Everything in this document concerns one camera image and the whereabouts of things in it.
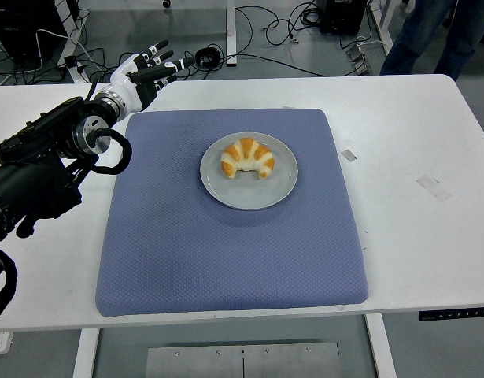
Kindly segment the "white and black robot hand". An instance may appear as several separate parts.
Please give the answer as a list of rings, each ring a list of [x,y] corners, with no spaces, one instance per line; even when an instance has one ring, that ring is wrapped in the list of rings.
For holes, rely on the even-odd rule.
[[[131,55],[110,76],[109,85],[96,95],[115,109],[117,119],[146,109],[158,92],[177,80],[177,74],[196,63],[194,57],[173,61],[173,52],[160,50],[168,45],[162,41],[142,53]]]

